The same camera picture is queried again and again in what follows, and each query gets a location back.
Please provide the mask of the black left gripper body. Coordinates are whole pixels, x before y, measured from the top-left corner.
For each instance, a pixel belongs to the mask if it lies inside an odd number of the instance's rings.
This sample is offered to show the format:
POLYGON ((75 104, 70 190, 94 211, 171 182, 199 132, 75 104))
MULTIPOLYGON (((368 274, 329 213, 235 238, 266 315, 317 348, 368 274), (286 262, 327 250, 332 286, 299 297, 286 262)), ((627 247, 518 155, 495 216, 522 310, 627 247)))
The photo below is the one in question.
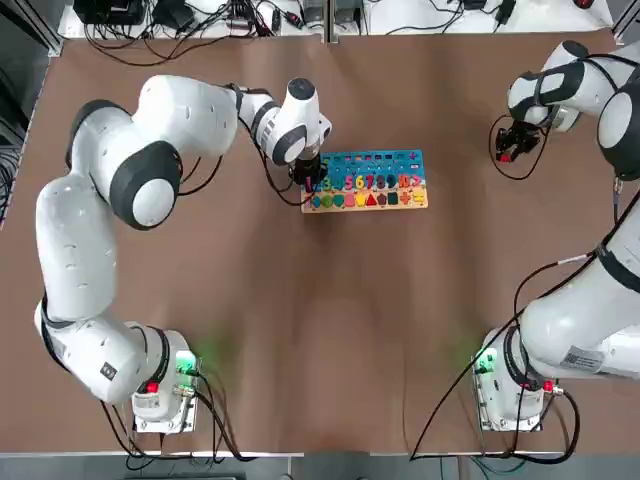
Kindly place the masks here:
POLYGON ((297 175, 320 175, 322 171, 323 166, 319 153, 300 156, 295 160, 295 173, 297 175))

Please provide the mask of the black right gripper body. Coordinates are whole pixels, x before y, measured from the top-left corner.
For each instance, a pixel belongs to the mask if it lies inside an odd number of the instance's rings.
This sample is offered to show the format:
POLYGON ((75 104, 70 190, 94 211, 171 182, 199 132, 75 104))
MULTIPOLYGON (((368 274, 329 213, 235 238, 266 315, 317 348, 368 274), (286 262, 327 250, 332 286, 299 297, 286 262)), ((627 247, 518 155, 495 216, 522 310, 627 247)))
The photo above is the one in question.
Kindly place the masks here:
POLYGON ((542 139, 546 139, 552 127, 550 125, 534 125, 523 123, 522 145, 524 148, 535 148, 542 139))

